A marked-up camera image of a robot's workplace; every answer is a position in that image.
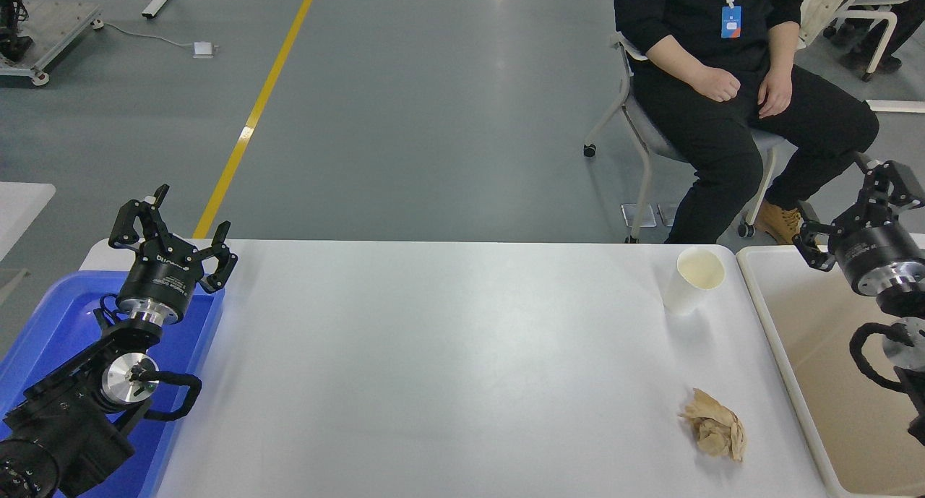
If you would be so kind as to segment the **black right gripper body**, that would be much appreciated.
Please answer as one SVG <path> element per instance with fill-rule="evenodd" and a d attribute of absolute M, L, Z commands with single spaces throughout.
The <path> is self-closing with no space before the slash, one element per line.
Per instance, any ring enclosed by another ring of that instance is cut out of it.
<path fill-rule="evenodd" d="M 835 219 L 829 249 L 859 295 L 880 295 L 889 288 L 923 291 L 923 251 L 899 223 L 866 226 L 858 219 Z"/>

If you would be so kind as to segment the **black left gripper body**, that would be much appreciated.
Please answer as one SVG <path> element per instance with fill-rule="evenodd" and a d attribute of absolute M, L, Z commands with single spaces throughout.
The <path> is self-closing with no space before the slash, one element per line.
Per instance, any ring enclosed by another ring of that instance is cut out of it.
<path fill-rule="evenodd" d="M 153 301 L 168 308 L 168 314 L 184 314 L 191 303 L 198 273 L 192 265 L 195 246 L 172 246 L 164 252 L 153 247 L 147 253 L 140 247 L 128 277 L 118 293 L 118 308 L 129 313 Z"/>

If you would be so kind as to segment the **person's left hand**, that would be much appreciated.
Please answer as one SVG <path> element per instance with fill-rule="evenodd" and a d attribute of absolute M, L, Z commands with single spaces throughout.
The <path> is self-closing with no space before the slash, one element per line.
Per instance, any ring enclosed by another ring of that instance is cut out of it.
<path fill-rule="evenodd" d="M 759 119 L 783 113 L 791 104 L 793 95 L 792 67 L 772 67 L 759 87 Z"/>

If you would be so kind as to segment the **person's right hand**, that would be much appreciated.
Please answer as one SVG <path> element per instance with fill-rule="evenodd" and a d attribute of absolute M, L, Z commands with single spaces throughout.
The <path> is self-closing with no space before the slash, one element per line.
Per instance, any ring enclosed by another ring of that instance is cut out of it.
<path fill-rule="evenodd" d="M 689 83 L 699 94 L 721 103 L 736 98 L 741 89 L 740 80 L 732 73 L 711 66 L 694 71 Z"/>

